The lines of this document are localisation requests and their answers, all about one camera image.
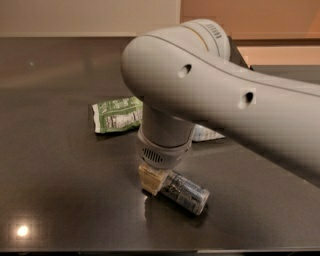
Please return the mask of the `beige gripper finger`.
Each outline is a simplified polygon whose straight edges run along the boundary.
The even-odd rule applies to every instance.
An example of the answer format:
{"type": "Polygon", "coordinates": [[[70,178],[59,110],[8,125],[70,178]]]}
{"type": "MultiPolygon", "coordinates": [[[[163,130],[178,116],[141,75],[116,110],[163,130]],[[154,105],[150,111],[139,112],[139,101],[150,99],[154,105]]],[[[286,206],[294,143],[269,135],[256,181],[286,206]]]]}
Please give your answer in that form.
{"type": "Polygon", "coordinates": [[[138,167],[138,173],[142,188],[153,196],[158,194],[168,176],[167,170],[155,169],[147,163],[138,167]]]}

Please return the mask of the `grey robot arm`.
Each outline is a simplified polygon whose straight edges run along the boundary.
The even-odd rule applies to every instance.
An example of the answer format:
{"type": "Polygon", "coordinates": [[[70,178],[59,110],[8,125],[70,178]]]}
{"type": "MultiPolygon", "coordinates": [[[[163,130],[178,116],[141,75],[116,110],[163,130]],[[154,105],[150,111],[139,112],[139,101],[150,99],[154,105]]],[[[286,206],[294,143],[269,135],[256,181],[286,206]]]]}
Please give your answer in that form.
{"type": "Polygon", "coordinates": [[[227,34],[208,19],[127,45],[121,74],[143,103],[140,157],[153,168],[175,168],[201,125],[318,184],[320,86],[243,68],[230,55],[227,34]]]}

